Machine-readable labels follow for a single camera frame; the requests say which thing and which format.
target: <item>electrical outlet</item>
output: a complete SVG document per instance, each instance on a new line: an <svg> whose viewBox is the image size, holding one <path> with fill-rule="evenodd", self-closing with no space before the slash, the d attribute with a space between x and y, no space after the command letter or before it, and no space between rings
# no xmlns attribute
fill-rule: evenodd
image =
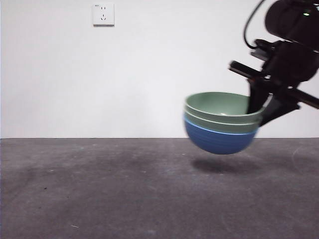
<svg viewBox="0 0 319 239"><path fill-rule="evenodd" d="M114 26L114 3L94 4L92 16L94 26Z"/></svg>

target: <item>gray concrete floor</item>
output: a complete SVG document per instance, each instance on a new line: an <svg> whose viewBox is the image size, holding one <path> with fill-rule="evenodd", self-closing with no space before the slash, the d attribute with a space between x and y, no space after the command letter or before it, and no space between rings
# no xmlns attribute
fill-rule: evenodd
<svg viewBox="0 0 319 239"><path fill-rule="evenodd" d="M318 239L319 139L4 139L2 239Z"/></svg>

